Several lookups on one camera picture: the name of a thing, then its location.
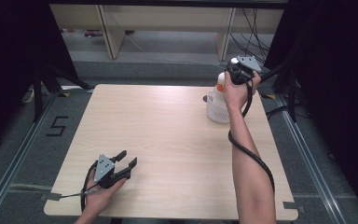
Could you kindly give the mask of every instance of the tape mark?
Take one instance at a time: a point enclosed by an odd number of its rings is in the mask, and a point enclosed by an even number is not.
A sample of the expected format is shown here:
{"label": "tape mark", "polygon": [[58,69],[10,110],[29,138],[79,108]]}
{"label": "tape mark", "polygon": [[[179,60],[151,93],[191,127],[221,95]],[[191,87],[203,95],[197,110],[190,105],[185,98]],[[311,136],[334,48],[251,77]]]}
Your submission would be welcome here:
{"label": "tape mark", "polygon": [[50,128],[61,129],[60,133],[48,133],[48,134],[46,134],[46,136],[48,136],[48,137],[62,136],[63,130],[65,130],[66,126],[56,125],[56,122],[57,122],[58,119],[68,119],[68,116],[57,116],[57,117],[55,117],[55,119],[54,119],[53,123],[51,124]]}

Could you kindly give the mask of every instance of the black cable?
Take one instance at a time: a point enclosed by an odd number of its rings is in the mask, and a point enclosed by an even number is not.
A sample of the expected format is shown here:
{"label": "black cable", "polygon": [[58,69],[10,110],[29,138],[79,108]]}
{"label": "black cable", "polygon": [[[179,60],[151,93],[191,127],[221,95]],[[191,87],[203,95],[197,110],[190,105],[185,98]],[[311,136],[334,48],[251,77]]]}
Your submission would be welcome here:
{"label": "black cable", "polygon": [[238,143],[237,141],[234,140],[234,138],[232,137],[231,131],[228,132],[228,140],[232,143],[232,145],[234,145],[237,149],[241,150],[242,152],[244,152],[246,155],[248,155],[249,157],[251,157],[252,159],[254,159],[260,166],[261,168],[264,169],[264,171],[266,171],[269,181],[271,182],[271,186],[272,186],[272,190],[273,192],[275,192],[275,183],[274,183],[274,177],[272,175],[272,172],[270,171],[269,167],[261,160],[260,157],[258,157],[257,155],[255,155],[251,150],[249,150],[248,148],[244,147],[243,145],[241,145],[240,143]]}
{"label": "black cable", "polygon": [[262,55],[262,57],[264,58],[265,60],[265,57],[267,57],[267,54],[266,52],[264,51],[264,48],[262,47],[262,45],[264,45],[264,47],[266,47],[268,50],[269,50],[269,47],[263,43],[263,41],[260,40],[260,38],[258,38],[258,32],[257,32],[257,22],[256,22],[256,19],[257,19],[257,9],[254,8],[254,25],[252,25],[248,19],[248,16],[246,15],[246,12],[244,9],[242,9],[242,12],[243,12],[243,15],[245,16],[245,19],[247,20],[248,22],[248,25],[249,27],[251,28],[251,36],[248,39],[246,39],[244,36],[242,36],[246,41],[248,41],[248,45],[249,45],[249,42],[251,42],[252,40],[252,36],[254,35],[255,36],[255,39],[257,40],[257,43],[258,43],[258,48],[260,50],[260,53]]}
{"label": "black cable", "polygon": [[83,185],[83,189],[81,190],[81,195],[80,195],[80,206],[81,206],[81,212],[84,211],[84,208],[86,207],[86,195],[84,195],[84,192],[86,192],[89,189],[94,188],[97,185],[92,186],[91,188],[87,189],[87,184],[89,183],[89,178],[90,178],[90,173],[92,171],[92,169],[94,169],[95,167],[97,167],[98,161],[94,162],[91,167],[89,168],[89,171],[87,172],[86,175],[86,179],[84,180],[84,185]]}
{"label": "black cable", "polygon": [[232,35],[232,34],[230,34],[230,35],[231,35],[232,39],[234,40],[234,42],[237,44],[238,48],[240,48],[240,49],[241,49],[242,51],[244,51],[244,52],[247,52],[247,53],[251,54],[252,56],[255,56],[255,58],[256,58],[259,62],[264,63],[264,60],[263,60],[262,58],[258,57],[257,55],[254,55],[250,50],[248,50],[248,49],[246,49],[244,46],[242,46],[242,45],[240,44],[240,42],[238,42],[237,39],[235,39],[234,35]]}
{"label": "black cable", "polygon": [[[253,86],[254,83],[251,80],[252,85],[249,85],[248,82],[245,82],[246,84],[246,88],[248,91],[248,101],[246,103],[245,108],[243,109],[242,112],[242,116],[245,117],[246,114],[249,111],[249,108],[252,104],[253,101]],[[254,159],[260,166],[261,168],[263,168],[264,171],[266,171],[269,181],[271,182],[271,186],[272,186],[272,190],[275,193],[275,183],[274,183],[274,177],[272,175],[272,172],[270,171],[269,167],[261,160],[261,158],[259,158],[257,155],[255,155],[251,150],[249,150],[248,148],[244,147],[243,145],[241,145],[240,143],[238,143],[232,136],[231,131],[228,132],[228,140],[231,142],[232,145],[234,145],[238,150],[242,151],[243,153],[245,153],[246,155],[248,155],[250,158]]]}
{"label": "black cable", "polygon": [[[246,40],[246,42],[249,42],[250,40],[248,39],[248,38],[246,38],[246,36],[244,36],[243,34],[241,34],[241,36],[242,36],[242,38],[244,38],[245,40]],[[263,49],[263,50],[269,50],[269,48],[263,48],[263,47],[260,47],[260,46],[258,46],[258,45],[256,45],[256,44],[254,44],[254,43],[252,43],[252,42],[250,42],[251,43],[251,45],[253,45],[253,46],[255,46],[255,47],[258,47],[258,48],[261,48],[261,49]]]}
{"label": "black cable", "polygon": [[287,105],[283,105],[283,106],[280,106],[278,108],[275,108],[269,112],[266,113],[266,115],[268,115],[267,119],[270,119],[272,117],[272,115],[274,115],[276,112],[279,112],[279,111],[284,111],[284,110],[288,110],[288,106]]}
{"label": "black cable", "polygon": [[64,195],[64,196],[61,196],[60,199],[62,199],[62,198],[70,198],[70,197],[75,197],[75,196],[80,196],[80,195],[81,195],[81,193]]}

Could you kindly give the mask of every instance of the floor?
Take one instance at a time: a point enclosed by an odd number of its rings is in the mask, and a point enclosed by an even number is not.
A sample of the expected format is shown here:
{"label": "floor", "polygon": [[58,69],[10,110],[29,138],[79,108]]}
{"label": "floor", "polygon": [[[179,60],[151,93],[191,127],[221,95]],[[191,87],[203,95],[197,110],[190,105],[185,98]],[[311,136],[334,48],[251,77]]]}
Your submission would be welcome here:
{"label": "floor", "polygon": [[[164,65],[185,63],[199,65],[200,67],[211,66],[219,68],[224,67],[227,63],[221,62],[217,58],[213,34],[147,31],[128,33],[118,57],[111,60],[106,52],[103,38],[100,36],[85,37],[83,36],[84,32],[74,30],[73,32],[62,33],[74,63],[98,62],[106,63],[106,65],[112,63],[161,63]],[[273,35],[260,35],[259,37],[266,46],[269,46]],[[248,46],[247,41],[240,34],[235,34],[234,38],[240,41],[243,46]],[[249,45],[248,49],[256,56],[263,58],[258,46]],[[244,55],[244,53],[231,38],[227,50],[227,60],[238,55]],[[82,76],[85,75],[79,72],[79,77],[82,78]],[[88,74],[87,78],[92,78],[92,74]],[[261,93],[265,93],[267,96],[274,95],[270,89],[273,79],[260,86]],[[76,97],[77,95],[74,94],[71,102],[61,98],[54,104],[56,104],[57,110],[62,109],[60,104],[85,107],[87,104],[87,101],[84,100],[85,96],[78,96],[78,100]],[[284,95],[275,95],[272,98],[274,99],[269,99],[268,97],[263,99],[266,112],[272,111],[285,102]],[[350,185],[346,182],[334,160],[328,157],[328,148],[326,148],[323,138],[319,135],[317,127],[314,126],[310,119],[306,108],[299,106],[296,108],[296,113],[298,121],[295,124],[291,123],[286,112],[274,114],[269,119],[299,211],[298,220],[292,223],[358,223],[358,201],[351,191]],[[10,164],[16,156],[16,149],[21,147],[22,139],[27,135],[27,131],[33,128],[28,121],[29,119],[27,119],[32,115],[32,104],[28,104],[15,115],[15,119],[7,127],[7,138],[10,138],[10,136],[16,137],[10,139],[10,146],[5,144],[0,146],[0,163],[4,164],[0,166],[0,180],[6,171],[7,164]],[[294,139],[295,134],[293,132],[300,133],[299,140]],[[34,145],[36,148],[43,147],[39,145],[37,140],[34,141]],[[3,151],[8,148],[12,149],[3,155]],[[54,156],[62,158],[65,155],[65,152],[55,151],[54,147],[52,147],[52,150],[50,155],[53,158]],[[31,151],[28,158],[31,158],[33,153],[36,152]],[[45,167],[43,165],[42,162],[38,164],[38,161],[35,160],[28,160],[20,164],[20,172],[13,177],[14,183],[11,185],[8,195],[0,207],[0,223],[68,223],[76,220],[75,217],[56,219],[43,216],[44,203],[38,199],[41,193],[48,192],[51,189],[51,184],[54,182],[54,177],[48,177],[47,179],[43,177],[43,172],[46,171],[41,170],[44,168],[37,168],[38,166]],[[25,168],[27,170],[34,169],[37,179],[32,179],[29,175],[22,174],[21,170],[25,170]],[[59,168],[53,167],[51,172],[57,172]],[[32,191],[21,186],[22,183],[32,185]],[[326,192],[331,194],[331,198],[329,198],[329,195],[327,197],[322,195]],[[329,204],[331,203],[329,199],[333,199],[331,202],[338,204],[336,209],[334,209],[334,204]],[[22,202],[34,205],[34,207],[22,207]],[[109,222],[108,219],[98,220],[98,223],[107,222]]]}

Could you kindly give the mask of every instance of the wire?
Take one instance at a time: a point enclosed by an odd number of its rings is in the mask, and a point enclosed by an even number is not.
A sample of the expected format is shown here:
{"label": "wire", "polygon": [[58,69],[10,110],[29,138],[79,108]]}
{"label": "wire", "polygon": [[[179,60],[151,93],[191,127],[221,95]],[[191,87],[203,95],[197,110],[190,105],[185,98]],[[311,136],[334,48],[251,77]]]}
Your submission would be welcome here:
{"label": "wire", "polygon": [[139,45],[137,45],[135,41],[133,41],[129,36],[127,36],[125,32],[123,32],[123,34],[124,36],[126,36],[126,38],[130,40],[130,42],[132,42],[133,45],[135,45],[136,48],[140,49],[142,52],[146,52],[143,48],[139,47]]}
{"label": "wire", "polygon": [[[89,183],[89,177],[90,177],[90,173],[91,171],[97,167],[98,161],[95,161],[91,167],[89,168],[89,170],[87,171],[87,175],[86,178],[84,180],[84,185],[83,185],[83,189],[81,190],[81,193],[84,193],[87,190],[87,184]],[[83,212],[84,208],[86,207],[86,197],[80,197],[80,208],[81,208],[81,212]]]}
{"label": "wire", "polygon": [[267,115],[267,119],[270,119],[272,115],[274,115],[276,112],[279,112],[279,111],[286,111],[288,110],[288,106],[287,105],[283,105],[283,106],[280,106],[278,108],[275,108],[269,112],[266,113]]}
{"label": "wire", "polygon": [[9,189],[10,190],[29,190],[29,191],[50,191],[51,187],[40,186],[40,185],[27,185],[27,184],[11,184]]}
{"label": "wire", "polygon": [[269,47],[268,47],[266,44],[264,44],[263,41],[261,41],[260,38],[258,37],[257,22],[256,22],[256,20],[257,20],[257,9],[254,8],[254,21],[253,21],[253,25],[251,24],[251,22],[250,22],[248,16],[246,15],[246,12],[245,12],[244,8],[242,9],[242,12],[243,12],[243,15],[245,16],[246,21],[248,22],[249,27],[251,28],[251,35],[250,35],[250,38],[249,38],[249,39],[247,39],[243,34],[241,34],[242,37],[248,42],[248,43],[247,43],[247,46],[246,46],[246,51],[245,51],[245,53],[248,52],[248,47],[249,47],[249,45],[252,43],[252,37],[254,36],[255,39],[256,39],[256,41],[257,41],[257,44],[258,44],[258,45],[256,45],[256,44],[252,44],[252,45],[254,45],[254,46],[256,46],[256,47],[259,48],[260,53],[261,53],[261,56],[263,57],[263,60],[262,60],[262,61],[264,62],[264,61],[266,60],[266,58],[267,58],[267,53],[265,52],[265,50],[269,50]]}
{"label": "wire", "polygon": [[95,185],[91,186],[90,188],[88,188],[88,189],[86,189],[85,191],[82,191],[82,192],[80,192],[80,193],[61,196],[61,198],[69,198],[69,197],[75,197],[75,196],[84,197],[84,196],[86,196],[86,194],[88,194],[87,191],[89,191],[89,190],[95,188],[97,185],[98,185],[98,184],[95,184]]}
{"label": "wire", "polygon": [[240,48],[240,49],[243,50],[244,52],[248,52],[248,53],[251,54],[252,56],[255,56],[255,58],[256,58],[259,62],[264,63],[264,60],[263,60],[262,58],[258,57],[257,55],[254,55],[250,50],[248,50],[248,49],[246,49],[244,46],[242,46],[242,45],[237,41],[237,39],[235,39],[235,37],[234,37],[232,34],[230,34],[230,35],[231,35],[232,39],[234,40],[234,42],[237,44],[238,48]]}
{"label": "wire", "polygon": [[[247,77],[245,77],[244,75],[242,75],[243,80],[245,80],[245,84],[246,84],[246,88],[248,91],[248,101],[246,103],[245,108],[243,109],[242,112],[242,116],[245,118],[246,114],[249,111],[249,108],[252,104],[253,101],[253,86],[254,86],[254,82],[252,79],[250,79],[251,84],[249,84]],[[242,151],[243,153],[245,153],[246,155],[248,155],[250,158],[252,158],[253,160],[255,160],[255,162],[257,162],[261,168],[267,173],[268,178],[271,182],[271,186],[272,186],[272,190],[275,193],[275,183],[274,183],[274,177],[272,175],[272,172],[270,171],[269,167],[261,160],[260,157],[258,157],[257,155],[254,154],[254,152],[252,152],[251,150],[249,150],[248,148],[244,147],[243,145],[241,145],[239,142],[237,142],[234,137],[231,134],[231,130],[228,132],[228,140],[231,142],[231,144],[233,146],[235,146],[238,150]]]}

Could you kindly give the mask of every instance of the table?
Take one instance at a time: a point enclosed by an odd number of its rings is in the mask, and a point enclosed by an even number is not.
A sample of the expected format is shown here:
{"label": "table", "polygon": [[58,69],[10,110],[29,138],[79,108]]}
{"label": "table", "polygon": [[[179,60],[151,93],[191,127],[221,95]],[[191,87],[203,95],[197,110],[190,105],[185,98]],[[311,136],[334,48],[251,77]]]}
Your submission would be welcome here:
{"label": "table", "polygon": [[[102,213],[107,217],[238,219],[231,171],[228,123],[206,116],[203,97],[211,87],[98,85],[68,150],[52,192],[68,195],[82,188],[90,165],[103,153],[134,157],[131,179]],[[261,100],[246,117],[260,155],[275,178],[277,219],[294,220],[282,162]],[[51,216],[79,216],[79,198],[47,201]]]}

